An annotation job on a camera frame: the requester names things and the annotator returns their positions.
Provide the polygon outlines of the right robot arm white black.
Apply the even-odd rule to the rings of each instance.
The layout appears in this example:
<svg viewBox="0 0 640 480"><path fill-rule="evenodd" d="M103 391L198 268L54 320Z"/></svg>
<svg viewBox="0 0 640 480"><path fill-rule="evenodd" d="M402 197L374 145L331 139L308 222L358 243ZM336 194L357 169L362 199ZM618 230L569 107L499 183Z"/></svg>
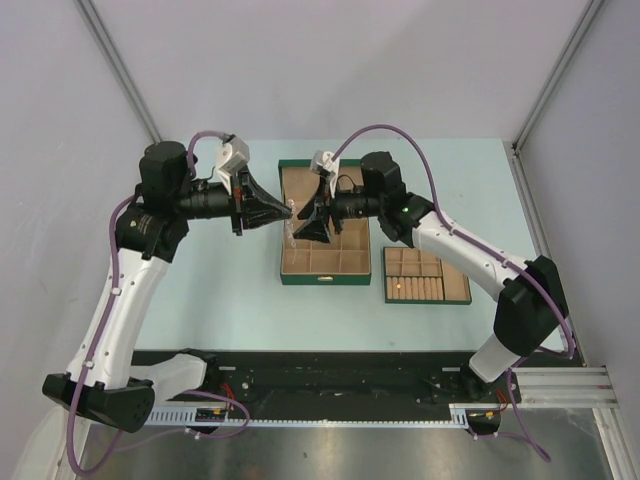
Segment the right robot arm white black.
<svg viewBox="0 0 640 480"><path fill-rule="evenodd" d="M493 332L470 358L461 376L463 393L484 401L497 379L530 356L555 330L566 331L568 306L556 264L544 255L526 260L485 243L410 192L388 152L372 152L359 162L362 182L342 190L339 159L319 151L310 170L319 182L297 217L296 239L328 243L346 220L375 217L392 241L432 253L478 284L496 302Z"/></svg>

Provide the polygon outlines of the aluminium frame rail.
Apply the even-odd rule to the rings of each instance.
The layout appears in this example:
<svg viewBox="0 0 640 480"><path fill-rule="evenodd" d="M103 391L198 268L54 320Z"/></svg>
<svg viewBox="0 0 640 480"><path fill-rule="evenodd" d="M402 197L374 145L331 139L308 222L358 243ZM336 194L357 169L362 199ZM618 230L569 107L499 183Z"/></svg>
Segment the aluminium frame rail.
<svg viewBox="0 0 640 480"><path fill-rule="evenodd" d="M606 368L520 367L514 374L521 407L590 410L613 477L639 477L639 458Z"/></svg>

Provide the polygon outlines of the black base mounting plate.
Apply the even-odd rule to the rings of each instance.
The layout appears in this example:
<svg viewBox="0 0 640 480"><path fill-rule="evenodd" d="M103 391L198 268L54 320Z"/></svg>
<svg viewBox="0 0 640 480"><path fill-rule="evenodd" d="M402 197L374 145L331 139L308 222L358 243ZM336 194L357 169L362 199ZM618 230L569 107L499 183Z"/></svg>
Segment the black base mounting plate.
<svg viewBox="0 0 640 480"><path fill-rule="evenodd" d="M521 400L517 376L490 384L466 369L469 352L293 352L181 349L212 364L205 384L252 402L270 393L408 394L429 403Z"/></svg>

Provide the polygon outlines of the green jewelry tray insert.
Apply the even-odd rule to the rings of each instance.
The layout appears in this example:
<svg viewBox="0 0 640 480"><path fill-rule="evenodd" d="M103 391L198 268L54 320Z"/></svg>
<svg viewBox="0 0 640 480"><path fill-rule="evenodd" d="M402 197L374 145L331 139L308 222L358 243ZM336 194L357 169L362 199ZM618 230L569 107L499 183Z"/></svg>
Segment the green jewelry tray insert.
<svg viewBox="0 0 640 480"><path fill-rule="evenodd" d="M387 304L470 305L469 279L434 254L407 247L382 250Z"/></svg>

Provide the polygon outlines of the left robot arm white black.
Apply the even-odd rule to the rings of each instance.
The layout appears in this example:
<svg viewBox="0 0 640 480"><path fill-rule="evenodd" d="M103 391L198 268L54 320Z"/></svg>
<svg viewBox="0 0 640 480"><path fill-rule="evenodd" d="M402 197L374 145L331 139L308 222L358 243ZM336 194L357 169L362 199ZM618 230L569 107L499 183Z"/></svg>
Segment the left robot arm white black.
<svg viewBox="0 0 640 480"><path fill-rule="evenodd" d="M67 410L69 433L79 418L134 433L158 401L187 391L207 400L219 392L212 354L185 349L150 367L135 367L132 359L152 297L190 221L227 218L241 235L290 218L290 209L255 181L249 159L246 143L224 138L213 182L195 176L191 146L163 141L146 148L133 196L109 221L110 267L89 329L65 372L48 375L43 384L43 394Z"/></svg>

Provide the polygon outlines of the green jewelry box beige lining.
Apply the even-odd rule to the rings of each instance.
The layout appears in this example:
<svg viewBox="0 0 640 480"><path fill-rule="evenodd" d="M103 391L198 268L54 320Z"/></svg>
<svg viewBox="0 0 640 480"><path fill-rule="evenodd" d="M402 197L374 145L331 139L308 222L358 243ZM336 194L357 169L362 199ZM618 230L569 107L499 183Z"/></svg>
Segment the green jewelry box beige lining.
<svg viewBox="0 0 640 480"><path fill-rule="evenodd" d="M308 159L281 159L278 172L282 196L298 214L316 191L319 177L310 171ZM285 223L280 266L284 285L362 286L371 282L368 219L346 220L342 233L332 233L329 244L296 240L293 232L301 223L297 217Z"/></svg>

